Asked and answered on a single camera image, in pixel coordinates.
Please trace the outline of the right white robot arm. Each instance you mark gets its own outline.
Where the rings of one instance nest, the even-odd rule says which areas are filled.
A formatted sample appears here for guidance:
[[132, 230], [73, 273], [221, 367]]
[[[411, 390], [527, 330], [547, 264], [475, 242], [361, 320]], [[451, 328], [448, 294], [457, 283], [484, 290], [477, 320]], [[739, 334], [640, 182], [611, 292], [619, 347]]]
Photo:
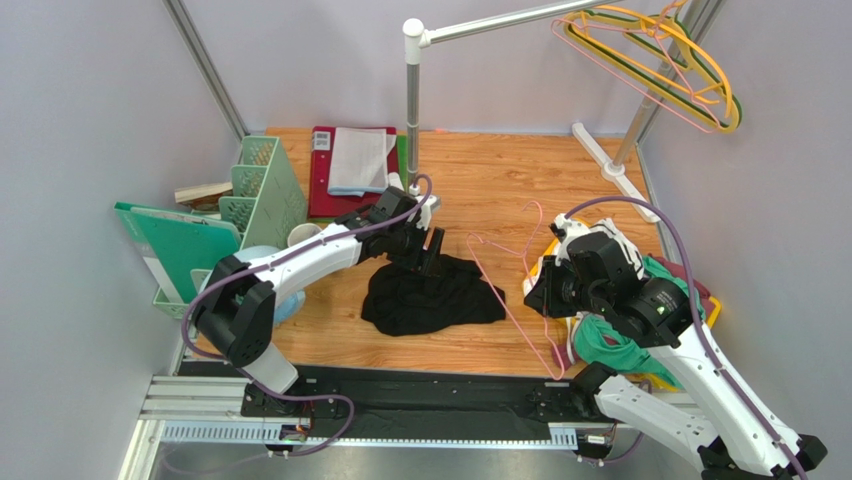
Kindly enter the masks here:
[[795, 432], [746, 385], [688, 288], [647, 277], [636, 248], [613, 228], [571, 220], [552, 231], [556, 248], [526, 283], [526, 304], [551, 318], [601, 315], [659, 361], [699, 413], [641, 391], [601, 362], [573, 378], [576, 403], [636, 427], [705, 479], [802, 479], [826, 458], [819, 438]]

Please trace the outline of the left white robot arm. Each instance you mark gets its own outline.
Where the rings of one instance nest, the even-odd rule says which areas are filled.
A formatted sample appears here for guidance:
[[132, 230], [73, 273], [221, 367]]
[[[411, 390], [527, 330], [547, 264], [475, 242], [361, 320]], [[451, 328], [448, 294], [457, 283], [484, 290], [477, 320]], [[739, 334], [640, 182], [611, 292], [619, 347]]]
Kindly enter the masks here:
[[378, 257], [418, 274], [436, 273], [444, 232], [430, 222], [440, 207], [437, 195], [412, 196], [391, 186], [377, 203], [338, 217], [284, 250], [251, 247], [227, 256], [187, 307], [182, 332], [195, 329], [215, 347], [212, 358], [284, 394], [298, 379], [296, 367], [271, 340], [285, 301], [333, 273]]

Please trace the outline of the black tank top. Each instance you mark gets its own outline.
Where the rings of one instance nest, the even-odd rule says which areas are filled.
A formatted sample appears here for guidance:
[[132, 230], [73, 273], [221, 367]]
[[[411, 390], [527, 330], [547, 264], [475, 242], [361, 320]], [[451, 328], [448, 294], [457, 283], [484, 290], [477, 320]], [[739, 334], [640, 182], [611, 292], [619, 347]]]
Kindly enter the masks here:
[[384, 335], [400, 337], [506, 318], [505, 292], [491, 287], [474, 261], [449, 255], [440, 260], [437, 276], [394, 264], [379, 268], [369, 280], [361, 319]]

